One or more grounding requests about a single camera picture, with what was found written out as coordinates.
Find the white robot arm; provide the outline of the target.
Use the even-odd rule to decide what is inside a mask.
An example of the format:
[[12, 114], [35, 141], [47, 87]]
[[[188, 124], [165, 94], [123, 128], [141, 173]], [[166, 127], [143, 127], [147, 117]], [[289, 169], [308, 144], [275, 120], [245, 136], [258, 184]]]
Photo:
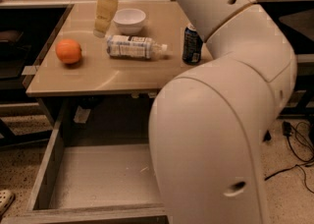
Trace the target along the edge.
[[269, 224], [260, 144], [287, 104], [296, 57], [256, 0], [176, 0], [213, 59], [169, 81], [149, 118], [169, 224]]

